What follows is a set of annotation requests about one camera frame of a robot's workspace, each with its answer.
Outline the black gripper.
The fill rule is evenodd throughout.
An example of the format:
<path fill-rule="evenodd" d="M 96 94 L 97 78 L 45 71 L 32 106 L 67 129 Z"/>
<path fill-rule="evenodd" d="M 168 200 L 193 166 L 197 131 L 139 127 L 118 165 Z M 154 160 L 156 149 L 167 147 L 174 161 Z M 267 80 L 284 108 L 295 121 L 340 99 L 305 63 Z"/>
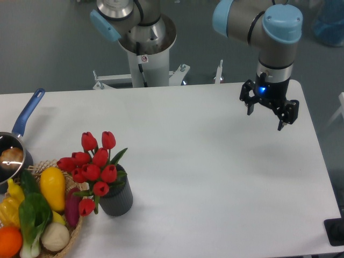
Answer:
<path fill-rule="evenodd" d="M 281 131 L 287 124 L 293 124 L 298 118 L 299 101 L 296 99 L 287 100 L 286 92 L 290 79 L 282 82 L 266 82 L 266 76 L 256 75 L 255 83 L 247 80 L 241 88 L 239 100 L 245 103 L 247 115 L 254 111 L 254 105 L 271 107 L 273 113 L 278 117 L 277 130 Z"/>

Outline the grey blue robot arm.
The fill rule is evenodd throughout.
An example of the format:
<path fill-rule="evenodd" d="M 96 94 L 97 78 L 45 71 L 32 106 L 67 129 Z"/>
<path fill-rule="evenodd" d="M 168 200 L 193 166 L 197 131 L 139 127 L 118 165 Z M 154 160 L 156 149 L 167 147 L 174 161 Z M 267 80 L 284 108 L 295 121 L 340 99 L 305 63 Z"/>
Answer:
<path fill-rule="evenodd" d="M 176 40 L 173 21 L 159 1 L 97 1 L 90 13 L 96 30 L 127 51 L 132 85 L 169 85 L 169 50 Z M 243 84 L 240 100 L 248 114 L 259 103 L 278 117 L 279 128 L 298 117 L 299 102 L 286 93 L 302 36 L 303 15 L 287 1 L 220 1 L 212 16 L 213 29 L 259 49 L 254 81 Z"/>

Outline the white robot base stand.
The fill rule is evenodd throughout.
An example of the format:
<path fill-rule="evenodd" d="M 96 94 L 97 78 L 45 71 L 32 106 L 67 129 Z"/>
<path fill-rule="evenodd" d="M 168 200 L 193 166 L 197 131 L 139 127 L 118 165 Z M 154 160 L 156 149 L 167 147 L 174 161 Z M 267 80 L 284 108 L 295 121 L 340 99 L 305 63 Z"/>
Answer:
<path fill-rule="evenodd" d="M 97 76 L 93 71 L 94 90 L 121 88 L 131 85 L 133 88 L 164 87 L 186 85 L 185 77 L 191 67 L 185 63 L 170 70 L 170 49 L 157 54 L 138 55 L 127 51 L 129 74 Z"/>

